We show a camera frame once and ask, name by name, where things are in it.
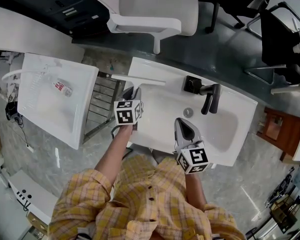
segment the drain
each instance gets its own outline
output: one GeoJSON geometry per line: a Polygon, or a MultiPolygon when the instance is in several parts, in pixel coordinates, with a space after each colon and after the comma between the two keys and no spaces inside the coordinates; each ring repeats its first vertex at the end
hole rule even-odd
{"type": "Polygon", "coordinates": [[[186,118],[191,118],[191,117],[194,115],[194,111],[193,111],[192,108],[187,107],[187,108],[183,111],[183,115],[184,115],[186,118]]]}

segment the faucet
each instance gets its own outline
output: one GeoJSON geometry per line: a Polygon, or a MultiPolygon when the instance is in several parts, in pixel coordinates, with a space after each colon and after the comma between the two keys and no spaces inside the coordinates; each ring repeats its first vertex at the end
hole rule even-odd
{"type": "Polygon", "coordinates": [[[201,109],[201,114],[206,115],[208,111],[216,114],[221,95],[221,85],[203,85],[201,79],[187,75],[183,90],[192,94],[206,95],[204,105],[201,109]]]}

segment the yellow plaid shirt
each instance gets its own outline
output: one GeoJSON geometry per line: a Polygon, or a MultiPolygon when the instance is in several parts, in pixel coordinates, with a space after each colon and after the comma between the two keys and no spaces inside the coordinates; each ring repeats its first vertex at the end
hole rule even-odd
{"type": "Polygon", "coordinates": [[[75,174],[55,205],[50,239],[75,239],[78,227],[91,222],[94,240],[148,240],[153,231],[165,240],[245,239],[224,209],[187,203],[185,174],[172,158],[154,167],[144,155],[131,157],[122,163],[113,200],[111,188],[97,170],[75,174]]]}

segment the washbasin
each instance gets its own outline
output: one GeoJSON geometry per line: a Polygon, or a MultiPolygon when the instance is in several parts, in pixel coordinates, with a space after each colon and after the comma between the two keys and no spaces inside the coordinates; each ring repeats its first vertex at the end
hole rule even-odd
{"type": "Polygon", "coordinates": [[[184,118],[200,131],[205,151],[217,158],[217,164],[233,166],[247,136],[257,102],[222,86],[216,114],[203,115],[206,97],[183,91],[186,76],[201,79],[202,84],[215,82],[175,67],[134,57],[129,76],[165,81],[165,86],[140,85],[143,102],[142,118],[131,142],[166,153],[175,151],[174,122],[184,118]]]}

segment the shirt sleeve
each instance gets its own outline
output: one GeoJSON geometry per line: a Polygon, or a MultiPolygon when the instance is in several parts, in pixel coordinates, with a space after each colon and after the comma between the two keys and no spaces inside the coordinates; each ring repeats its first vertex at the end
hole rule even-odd
{"type": "Polygon", "coordinates": [[[226,240],[246,239],[237,228],[235,218],[225,209],[208,203],[204,205],[203,211],[210,221],[212,234],[219,234],[226,240]]]}
{"type": "Polygon", "coordinates": [[[72,176],[56,202],[48,227],[49,239],[74,239],[78,227],[96,220],[110,200],[111,184],[99,171],[87,169],[72,176]]]}

